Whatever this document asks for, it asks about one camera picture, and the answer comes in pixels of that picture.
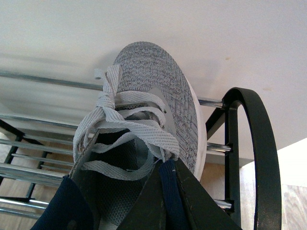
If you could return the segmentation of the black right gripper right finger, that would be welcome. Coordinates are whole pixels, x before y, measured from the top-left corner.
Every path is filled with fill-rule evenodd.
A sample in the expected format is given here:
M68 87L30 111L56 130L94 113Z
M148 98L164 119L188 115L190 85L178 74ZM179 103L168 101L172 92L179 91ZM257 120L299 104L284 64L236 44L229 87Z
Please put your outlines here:
M184 162L175 161L177 184L183 208L192 230L239 230L202 187Z

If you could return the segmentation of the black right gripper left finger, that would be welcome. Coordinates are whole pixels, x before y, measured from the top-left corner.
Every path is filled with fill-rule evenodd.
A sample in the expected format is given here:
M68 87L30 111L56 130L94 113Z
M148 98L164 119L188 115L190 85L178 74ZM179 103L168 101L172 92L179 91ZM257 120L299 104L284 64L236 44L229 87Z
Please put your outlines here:
M155 164L150 176L119 230L165 230L166 210L163 199L160 162Z

